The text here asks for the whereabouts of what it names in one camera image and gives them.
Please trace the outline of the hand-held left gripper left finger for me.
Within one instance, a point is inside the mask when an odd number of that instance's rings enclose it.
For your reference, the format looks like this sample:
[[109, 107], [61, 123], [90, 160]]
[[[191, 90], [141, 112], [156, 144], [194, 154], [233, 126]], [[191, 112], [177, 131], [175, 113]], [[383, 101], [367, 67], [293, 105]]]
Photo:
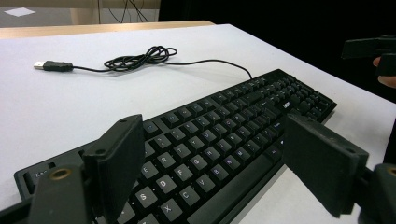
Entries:
[[93, 211], [113, 224], [129, 199], [145, 162], [143, 120], [140, 114], [117, 121], [82, 159], [90, 180]]

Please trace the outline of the black curtain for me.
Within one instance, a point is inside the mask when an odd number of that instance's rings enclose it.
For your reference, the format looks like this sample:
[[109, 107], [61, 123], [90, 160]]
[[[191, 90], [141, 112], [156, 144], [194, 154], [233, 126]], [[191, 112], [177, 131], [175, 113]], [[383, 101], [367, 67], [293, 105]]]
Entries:
[[370, 58], [341, 58], [348, 39], [396, 35], [396, 0], [161, 0], [159, 20], [230, 23], [396, 103], [396, 90], [377, 81]]

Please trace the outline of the black computer keyboard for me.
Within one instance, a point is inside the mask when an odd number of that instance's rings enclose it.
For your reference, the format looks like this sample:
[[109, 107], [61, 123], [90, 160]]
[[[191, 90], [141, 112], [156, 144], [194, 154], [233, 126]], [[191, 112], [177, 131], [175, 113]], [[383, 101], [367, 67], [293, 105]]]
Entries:
[[[323, 121], [336, 104], [277, 69], [143, 120], [145, 162], [113, 224], [222, 224], [242, 208], [282, 165], [286, 117]], [[59, 207], [38, 224], [78, 224], [83, 200], [94, 224], [82, 156], [95, 141], [18, 171], [24, 200]]]

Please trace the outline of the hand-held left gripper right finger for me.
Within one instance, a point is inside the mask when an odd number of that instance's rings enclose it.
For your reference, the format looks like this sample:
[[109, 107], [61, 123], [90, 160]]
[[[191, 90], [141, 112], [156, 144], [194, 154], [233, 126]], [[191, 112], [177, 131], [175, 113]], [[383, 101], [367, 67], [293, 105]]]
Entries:
[[353, 187], [369, 153], [300, 115], [286, 117], [282, 161], [334, 217], [352, 212]]

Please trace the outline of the light wooden table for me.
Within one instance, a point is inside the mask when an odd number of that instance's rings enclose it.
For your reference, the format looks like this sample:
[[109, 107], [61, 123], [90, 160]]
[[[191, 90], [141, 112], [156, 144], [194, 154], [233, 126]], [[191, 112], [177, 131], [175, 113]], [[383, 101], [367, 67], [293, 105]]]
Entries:
[[0, 28], [0, 39], [24, 37], [53, 36], [53, 35], [83, 35], [94, 33], [109, 33], [135, 30], [186, 28], [213, 25], [211, 21], [160, 21], [142, 23], [114, 23], [90, 25], [66, 25], [43, 27], [10, 27]]

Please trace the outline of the white sheet on floor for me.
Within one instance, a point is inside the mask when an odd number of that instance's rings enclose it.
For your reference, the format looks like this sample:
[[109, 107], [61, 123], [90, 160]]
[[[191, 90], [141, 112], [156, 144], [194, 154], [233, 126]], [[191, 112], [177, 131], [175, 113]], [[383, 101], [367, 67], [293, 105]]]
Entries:
[[35, 14], [35, 12], [29, 8], [26, 7], [18, 7], [18, 8], [12, 8], [6, 10], [6, 13], [10, 16], [14, 17], [23, 17], [27, 15], [32, 15]]

